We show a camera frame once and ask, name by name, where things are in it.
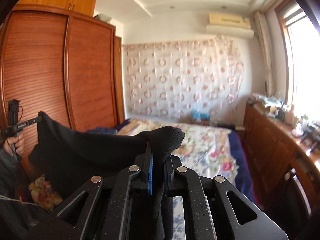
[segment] metal screw head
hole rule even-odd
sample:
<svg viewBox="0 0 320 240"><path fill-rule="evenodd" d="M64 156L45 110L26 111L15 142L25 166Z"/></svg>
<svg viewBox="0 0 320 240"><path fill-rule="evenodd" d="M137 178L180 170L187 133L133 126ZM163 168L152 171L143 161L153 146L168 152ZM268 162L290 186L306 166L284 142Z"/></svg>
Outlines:
<svg viewBox="0 0 320 240"><path fill-rule="evenodd" d="M132 165L132 166L129 167L129 170L130 170L130 171L138 171L139 169L140 169L140 168L139 168L138 165Z"/></svg>
<svg viewBox="0 0 320 240"><path fill-rule="evenodd" d="M187 168L186 167L184 167L184 166L180 166L180 167L178 167L177 168L177 171L179 171L179 172L186 172L187 171Z"/></svg>
<svg viewBox="0 0 320 240"><path fill-rule="evenodd" d="M98 175L93 176L93 177L91 178L91 181L92 181L93 183L98 183L98 182L101 181L101 177L98 176Z"/></svg>
<svg viewBox="0 0 320 240"><path fill-rule="evenodd" d="M222 183L222 182L225 182L225 178L224 177L222 177L222 176L217 176L217 177L215 177L214 178L215 180L216 180L216 182L218 182L218 183Z"/></svg>

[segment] cable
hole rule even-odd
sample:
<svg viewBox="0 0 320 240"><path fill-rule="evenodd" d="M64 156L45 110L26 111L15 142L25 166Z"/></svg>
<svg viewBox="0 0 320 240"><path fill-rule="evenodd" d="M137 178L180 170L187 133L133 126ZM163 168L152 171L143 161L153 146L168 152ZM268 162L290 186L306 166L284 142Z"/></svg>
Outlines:
<svg viewBox="0 0 320 240"><path fill-rule="evenodd" d="M11 147L11 145L8 142L8 139L6 139L7 144L9 145L10 149L12 150L12 154L15 152L15 150Z"/></svg>
<svg viewBox="0 0 320 240"><path fill-rule="evenodd" d="M21 204L28 204L28 205L34 205L34 206L38 206L38 204L36 203L31 203L31 202L23 202L22 200L20 199L13 199L13 198L9 198L9 197L6 197L6 196L2 196L0 195L0 200L7 200L7 201L16 201L16 202L20 202Z"/></svg>
<svg viewBox="0 0 320 240"><path fill-rule="evenodd" d="M22 118L22 116L23 116L23 107L22 107L22 106L19 106L19 108L20 108L20 107L21 107L22 113L21 113L21 117L20 117L20 119L19 119L18 122L20 122L20 120L21 120L21 118Z"/></svg>

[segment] hand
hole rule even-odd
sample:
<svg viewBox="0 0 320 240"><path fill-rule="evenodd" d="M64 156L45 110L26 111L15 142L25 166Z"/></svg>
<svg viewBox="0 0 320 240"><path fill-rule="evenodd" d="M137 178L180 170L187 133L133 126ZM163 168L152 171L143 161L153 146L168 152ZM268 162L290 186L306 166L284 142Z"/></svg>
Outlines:
<svg viewBox="0 0 320 240"><path fill-rule="evenodd" d="M4 149L7 153L12 155L12 149L14 149L14 144L17 148L17 154L22 155L24 151L24 138L23 138L23 133L19 135L19 137L11 137L8 138L4 142Z"/></svg>

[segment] wooden wardrobe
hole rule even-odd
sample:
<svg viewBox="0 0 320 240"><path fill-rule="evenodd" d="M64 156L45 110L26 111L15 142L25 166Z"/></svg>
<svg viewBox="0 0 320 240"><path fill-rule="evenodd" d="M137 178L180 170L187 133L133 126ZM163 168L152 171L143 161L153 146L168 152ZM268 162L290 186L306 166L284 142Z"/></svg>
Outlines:
<svg viewBox="0 0 320 240"><path fill-rule="evenodd" d="M14 98L23 107L21 121L44 111L74 130L115 126L114 34L114 26L70 10L17 5L0 33L1 130ZM24 135L22 165L34 179L27 157L37 143L36 125Z"/></svg>

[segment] bottle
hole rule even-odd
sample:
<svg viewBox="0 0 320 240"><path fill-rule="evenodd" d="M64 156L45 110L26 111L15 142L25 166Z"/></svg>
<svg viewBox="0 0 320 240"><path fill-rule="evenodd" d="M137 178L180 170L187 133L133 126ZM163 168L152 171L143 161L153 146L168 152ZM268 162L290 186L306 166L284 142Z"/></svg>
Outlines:
<svg viewBox="0 0 320 240"><path fill-rule="evenodd" d="M290 110L285 113L285 123L292 126L293 120L294 120L294 105L291 105Z"/></svg>
<svg viewBox="0 0 320 240"><path fill-rule="evenodd" d="M308 126L308 116L305 114L302 119L302 131L304 132Z"/></svg>

